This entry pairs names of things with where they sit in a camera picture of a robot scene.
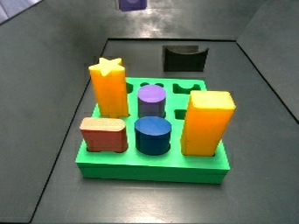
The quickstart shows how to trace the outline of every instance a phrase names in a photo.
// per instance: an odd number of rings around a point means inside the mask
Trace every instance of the purple cylinder block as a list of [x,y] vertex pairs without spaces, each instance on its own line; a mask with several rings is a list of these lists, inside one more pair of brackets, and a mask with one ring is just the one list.
[[164,117],[166,91],[156,85],[146,85],[138,91],[138,116]]
[[119,0],[119,9],[122,11],[140,11],[147,6],[147,0]]

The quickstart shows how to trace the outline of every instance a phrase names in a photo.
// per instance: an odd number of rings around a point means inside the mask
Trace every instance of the orange rectangular block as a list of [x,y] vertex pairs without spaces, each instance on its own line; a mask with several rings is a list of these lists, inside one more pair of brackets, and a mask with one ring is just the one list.
[[88,68],[100,114],[111,118],[127,117],[127,79],[122,59],[99,59]]
[[236,105],[230,92],[191,91],[182,131],[182,154],[215,154]]

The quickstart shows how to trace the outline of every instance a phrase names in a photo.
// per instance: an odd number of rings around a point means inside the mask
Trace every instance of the gray wall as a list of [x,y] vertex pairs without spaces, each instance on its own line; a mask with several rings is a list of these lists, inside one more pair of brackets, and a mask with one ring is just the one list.
[[0,0],[0,24],[42,0]]
[[107,37],[235,40],[263,2],[47,0],[2,25],[0,221],[32,218]]
[[299,1],[270,0],[238,38],[271,87],[299,119]]
[[67,6],[46,1],[0,27],[0,221],[32,217],[87,86],[87,64],[106,43],[84,4],[70,9],[72,16]]

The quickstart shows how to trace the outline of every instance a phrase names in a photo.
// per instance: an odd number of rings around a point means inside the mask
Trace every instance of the pink rounded block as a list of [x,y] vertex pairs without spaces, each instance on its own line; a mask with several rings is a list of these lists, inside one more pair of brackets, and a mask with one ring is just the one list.
[[127,150],[127,125],[122,119],[86,117],[79,126],[88,151]]

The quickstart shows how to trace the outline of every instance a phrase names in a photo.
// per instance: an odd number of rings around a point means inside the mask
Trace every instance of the green shape sorter board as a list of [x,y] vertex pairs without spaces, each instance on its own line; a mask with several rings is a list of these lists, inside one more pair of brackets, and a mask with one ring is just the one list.
[[[214,157],[191,157],[182,154],[180,137],[184,113],[191,90],[206,91],[203,80],[126,78],[130,117],[126,121],[128,149],[124,153],[88,152],[84,140],[76,164],[84,178],[136,179],[172,182],[220,184],[230,171],[223,142]],[[147,156],[136,149],[135,121],[138,120],[138,89],[156,84],[166,89],[166,120],[172,124],[171,149],[162,156]],[[100,117],[99,106],[94,117]]]

